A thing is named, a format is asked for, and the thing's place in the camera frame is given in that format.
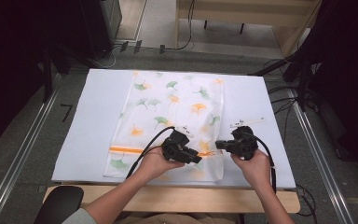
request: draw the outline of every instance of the wooden furniture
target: wooden furniture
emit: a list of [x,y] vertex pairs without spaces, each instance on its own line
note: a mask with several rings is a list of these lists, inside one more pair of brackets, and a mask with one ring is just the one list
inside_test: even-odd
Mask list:
[[[115,186],[76,185],[84,190],[81,206],[91,203]],[[56,187],[48,188],[45,200]],[[296,192],[278,191],[288,213],[297,213],[300,204]],[[263,207],[251,189],[206,189],[183,187],[143,187],[124,208],[132,212],[183,213],[263,213]]]
[[[316,18],[322,0],[196,0],[193,20],[270,25],[284,57]],[[188,19],[191,0],[176,0],[175,44],[179,20]]]

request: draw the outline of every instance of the person's right hand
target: person's right hand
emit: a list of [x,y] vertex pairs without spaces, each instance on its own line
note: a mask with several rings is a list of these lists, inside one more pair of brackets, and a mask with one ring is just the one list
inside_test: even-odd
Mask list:
[[231,154],[231,159],[241,168],[243,176],[255,189],[270,186],[269,157],[264,152],[257,149],[249,161],[234,154]]

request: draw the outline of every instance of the hand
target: hand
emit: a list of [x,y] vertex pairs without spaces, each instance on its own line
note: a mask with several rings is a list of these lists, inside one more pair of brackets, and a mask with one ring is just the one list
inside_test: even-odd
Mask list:
[[231,154],[231,159],[242,169],[243,176],[255,189],[270,185],[269,157],[259,149],[249,161]]
[[135,174],[140,174],[140,176],[146,178],[146,181],[150,181],[163,175],[166,171],[179,168],[184,165],[184,163],[179,161],[166,161],[162,155],[162,148],[156,147],[151,149],[144,156]]

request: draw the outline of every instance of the ginkgo leaf print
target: ginkgo leaf print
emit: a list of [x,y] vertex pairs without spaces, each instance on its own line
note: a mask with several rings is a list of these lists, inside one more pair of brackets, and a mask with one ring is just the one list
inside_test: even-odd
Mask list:
[[147,89],[150,89],[150,88],[151,88],[151,85],[145,83],[145,81],[144,81],[144,82],[141,83],[141,84],[134,83],[134,84],[133,84],[133,87],[135,87],[135,89],[138,90],[138,91],[145,91],[145,90],[147,90]]
[[113,167],[117,168],[117,169],[123,169],[123,168],[126,168],[126,167],[127,167],[127,163],[124,163],[124,162],[123,162],[123,159],[118,160],[118,161],[116,161],[116,160],[111,160],[111,161],[110,161],[110,164],[111,164]]
[[157,105],[161,104],[161,101],[158,99],[151,99],[147,102],[148,105],[153,105],[155,107],[155,111],[157,110]]
[[155,117],[155,120],[157,121],[157,125],[155,127],[155,129],[157,129],[157,126],[161,123],[161,124],[165,124],[168,125],[168,120],[164,117]]
[[199,115],[200,111],[205,108],[206,108],[206,105],[204,105],[204,104],[194,104],[191,106],[191,112],[197,113],[197,115]]
[[222,84],[224,83],[225,81],[223,79],[220,79],[220,78],[217,78],[213,81],[214,83],[217,83],[217,84]]
[[209,125],[210,125],[210,126],[214,126],[214,124],[215,124],[217,121],[219,121],[219,120],[220,120],[220,117],[219,117],[219,116],[216,116],[216,117],[212,116],[212,122],[209,123]]
[[203,153],[209,152],[210,151],[209,142],[204,142],[204,141],[200,140],[200,150]]
[[139,135],[142,135],[142,134],[144,134],[144,130],[135,128],[135,124],[133,124],[132,125],[131,135],[132,136],[139,136]]
[[199,93],[202,96],[202,98],[204,98],[206,100],[209,100],[208,91],[204,87],[200,87],[200,90],[196,91],[194,93]]
[[135,102],[136,105],[144,105],[147,109],[147,105],[146,105],[146,101],[147,101],[147,98],[142,98],[142,99],[139,99]]
[[203,161],[200,161],[199,163],[194,164],[194,166],[197,167],[200,171],[202,171],[204,163]]
[[170,95],[170,96],[168,96],[168,98],[171,100],[170,105],[179,103],[179,97],[177,97],[175,95]]
[[175,85],[178,84],[177,81],[170,81],[166,86],[165,88],[173,88],[174,90],[178,91],[176,88],[175,88]]

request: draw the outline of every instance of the handheld controller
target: handheld controller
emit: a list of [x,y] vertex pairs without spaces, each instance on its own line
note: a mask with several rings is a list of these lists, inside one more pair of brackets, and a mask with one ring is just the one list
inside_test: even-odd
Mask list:
[[257,140],[253,137],[253,131],[249,126],[238,125],[237,127],[231,133],[234,140],[218,140],[215,144],[218,149],[225,149],[227,152],[248,161],[254,156],[255,150],[258,149]]
[[162,155],[165,160],[174,160],[184,163],[199,163],[202,157],[197,156],[199,152],[185,146],[189,142],[187,137],[193,135],[186,127],[180,127],[173,130],[171,135],[162,143]]

